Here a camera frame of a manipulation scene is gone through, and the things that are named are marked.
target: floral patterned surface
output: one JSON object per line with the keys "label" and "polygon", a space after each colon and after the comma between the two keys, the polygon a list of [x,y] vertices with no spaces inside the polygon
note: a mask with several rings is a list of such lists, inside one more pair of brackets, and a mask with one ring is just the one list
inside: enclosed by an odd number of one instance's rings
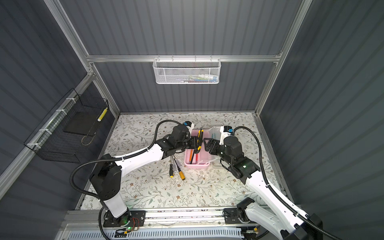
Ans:
{"label": "floral patterned surface", "polygon": [[[252,113],[210,113],[210,114],[137,114],[121,115],[117,121],[111,139],[105,150],[112,156],[123,155],[148,146],[153,139],[156,124],[165,119],[178,122],[191,121],[195,129],[209,129],[212,126],[246,126],[257,131]],[[159,127],[157,138],[171,133],[175,126],[165,122]],[[258,147],[255,139],[245,130],[235,134],[242,143],[245,156],[258,164]],[[263,163],[270,182],[278,186],[275,174],[269,163],[263,143]],[[245,187],[225,169],[188,169],[185,167],[184,153],[175,154],[185,175],[185,180],[176,174],[169,177],[170,158],[152,162],[140,167],[121,179],[121,193],[131,209],[165,207],[205,207],[236,205],[245,197],[255,199],[260,205],[265,204],[255,192]],[[81,209],[100,209],[101,204],[91,196],[86,196]]]}

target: leaf pattern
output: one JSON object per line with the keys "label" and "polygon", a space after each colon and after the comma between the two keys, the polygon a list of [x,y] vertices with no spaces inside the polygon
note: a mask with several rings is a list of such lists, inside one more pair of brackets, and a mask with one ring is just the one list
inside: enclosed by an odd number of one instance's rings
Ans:
{"label": "leaf pattern", "polygon": [[[209,113],[209,114],[137,114],[120,115],[105,154],[122,155],[148,146],[153,139],[156,124],[164,119],[178,122],[191,121],[195,129],[209,129],[212,126],[246,126],[258,136],[263,153],[263,164],[271,184],[278,186],[269,163],[265,148],[257,131],[252,113]],[[174,123],[160,125],[157,138],[172,132]],[[247,131],[239,130],[236,136],[242,143],[245,156],[258,164],[258,147]],[[120,192],[129,208],[204,207],[236,205],[245,197],[265,203],[256,193],[245,187],[225,169],[188,169],[184,166],[184,153],[175,154],[185,180],[178,174],[169,177],[170,158],[152,162],[136,169],[121,179]],[[81,209],[100,209],[99,201],[86,196]]]}

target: black wire basket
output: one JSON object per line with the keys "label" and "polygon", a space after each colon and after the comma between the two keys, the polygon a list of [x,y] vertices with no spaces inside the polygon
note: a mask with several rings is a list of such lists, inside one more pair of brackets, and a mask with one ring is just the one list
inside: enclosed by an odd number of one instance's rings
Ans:
{"label": "black wire basket", "polygon": [[56,110],[59,114],[46,129],[39,130],[42,133],[35,143],[30,143],[30,136],[24,145],[43,160],[84,163],[108,109],[106,99],[77,94]]}

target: black wire mesh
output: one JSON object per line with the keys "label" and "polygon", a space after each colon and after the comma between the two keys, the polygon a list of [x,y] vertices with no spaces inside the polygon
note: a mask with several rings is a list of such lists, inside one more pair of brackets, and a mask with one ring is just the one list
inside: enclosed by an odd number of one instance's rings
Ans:
{"label": "black wire mesh", "polygon": [[[105,121],[98,121],[104,110],[108,108],[108,101],[103,98],[77,95],[71,100],[63,111],[58,110],[58,116],[42,131],[37,141],[38,145],[25,145],[33,150],[39,157],[47,161],[83,163],[88,161],[87,150],[93,148],[96,143],[93,139],[98,138],[98,129]],[[82,120],[87,118],[89,124],[83,133],[68,131],[68,125],[72,124],[74,118]]]}

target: gray corrugated wall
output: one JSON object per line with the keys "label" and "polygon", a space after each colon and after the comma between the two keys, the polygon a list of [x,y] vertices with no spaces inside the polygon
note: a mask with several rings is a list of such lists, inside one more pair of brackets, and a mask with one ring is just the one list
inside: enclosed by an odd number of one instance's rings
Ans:
{"label": "gray corrugated wall", "polygon": [[[0,173],[64,94],[86,75],[43,0],[0,1]],[[84,94],[100,97],[94,84]],[[114,117],[103,121],[91,158],[98,156]],[[0,200],[0,239],[53,239],[80,194],[68,182],[72,163],[34,157]],[[84,187],[91,169],[75,181]]]}
{"label": "gray corrugated wall", "polygon": [[384,235],[384,1],[315,1],[261,118],[296,203]]}
{"label": "gray corrugated wall", "polygon": [[86,71],[42,0],[0,1],[0,173]]}
{"label": "gray corrugated wall", "polygon": [[253,111],[273,63],[222,63],[219,84],[157,84],[152,63],[96,63],[121,112]]}
{"label": "gray corrugated wall", "polygon": [[[300,1],[61,3],[91,55],[275,55]],[[209,86],[156,84],[148,63],[96,66],[121,112],[231,111],[255,109],[272,63],[223,63]]]}

